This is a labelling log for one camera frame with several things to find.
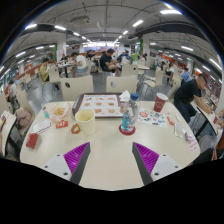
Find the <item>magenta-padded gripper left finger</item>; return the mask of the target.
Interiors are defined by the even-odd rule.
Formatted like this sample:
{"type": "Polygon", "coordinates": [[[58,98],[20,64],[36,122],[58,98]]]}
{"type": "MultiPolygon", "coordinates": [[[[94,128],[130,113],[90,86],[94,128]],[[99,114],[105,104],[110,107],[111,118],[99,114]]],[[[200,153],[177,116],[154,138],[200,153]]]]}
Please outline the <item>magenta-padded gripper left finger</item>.
{"type": "Polygon", "coordinates": [[[43,169],[72,183],[79,184],[90,154],[90,143],[84,143],[69,152],[57,154],[43,165],[43,169]]]}

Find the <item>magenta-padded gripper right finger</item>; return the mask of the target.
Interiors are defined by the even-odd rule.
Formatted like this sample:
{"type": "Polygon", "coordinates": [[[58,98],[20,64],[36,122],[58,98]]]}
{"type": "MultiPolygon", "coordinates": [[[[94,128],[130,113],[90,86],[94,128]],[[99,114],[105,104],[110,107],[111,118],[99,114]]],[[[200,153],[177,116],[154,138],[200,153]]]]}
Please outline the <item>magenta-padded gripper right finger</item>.
{"type": "Polygon", "coordinates": [[[159,155],[139,143],[133,143],[132,153],[144,185],[148,185],[182,169],[169,155],[159,155]]]}

